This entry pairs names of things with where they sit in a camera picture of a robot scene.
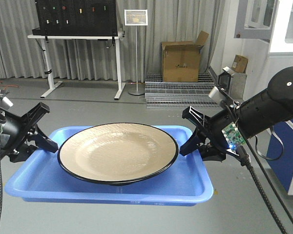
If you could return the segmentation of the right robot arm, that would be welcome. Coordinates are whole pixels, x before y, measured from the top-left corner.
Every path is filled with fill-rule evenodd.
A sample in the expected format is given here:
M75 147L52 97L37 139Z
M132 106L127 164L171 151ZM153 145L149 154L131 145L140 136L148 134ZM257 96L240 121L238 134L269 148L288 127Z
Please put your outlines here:
M199 150L203 160L223 161L226 155L239 158L230 149L224 129L235 124L248 139L279 122L293 119L293 66L276 73L265 90L241 104L229 97L219 85L213 87L209 97L223 110L212 117L191 106L183 111L182 117L196 128L180 147L180 154L186 156Z

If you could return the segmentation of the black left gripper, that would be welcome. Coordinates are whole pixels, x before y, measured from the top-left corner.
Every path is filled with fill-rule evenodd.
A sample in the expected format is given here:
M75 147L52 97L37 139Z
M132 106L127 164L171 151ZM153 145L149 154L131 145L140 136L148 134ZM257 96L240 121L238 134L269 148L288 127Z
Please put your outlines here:
M43 102L39 102L21 117L1 109L0 124L3 125L3 132L0 135L0 158L7 156L10 162L23 162L37 146L48 152L57 152L58 144L37 125L47 113L50 113L50 108ZM36 146L27 144L33 136Z

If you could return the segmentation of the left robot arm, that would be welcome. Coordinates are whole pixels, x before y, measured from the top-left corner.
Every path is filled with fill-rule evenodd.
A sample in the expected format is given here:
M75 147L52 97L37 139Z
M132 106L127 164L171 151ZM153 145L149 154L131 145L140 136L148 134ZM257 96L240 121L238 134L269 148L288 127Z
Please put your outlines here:
M21 117L0 107L0 158L8 156L10 162L23 162L38 148L55 153L57 143L38 127L38 121L49 112L43 102Z

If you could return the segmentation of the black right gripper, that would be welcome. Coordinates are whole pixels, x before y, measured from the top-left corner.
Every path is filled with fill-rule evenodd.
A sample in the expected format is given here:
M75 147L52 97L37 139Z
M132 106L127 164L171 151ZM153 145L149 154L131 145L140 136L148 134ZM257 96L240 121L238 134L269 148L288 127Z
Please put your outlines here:
M240 161L240 156L229 148L222 130L237 120L232 108L225 102L221 102L224 110L209 117L194 107L189 106L182 111L182 118L188 119L196 126L190 138L180 147L179 153L186 156L195 150L199 150L203 161L223 161L230 155Z

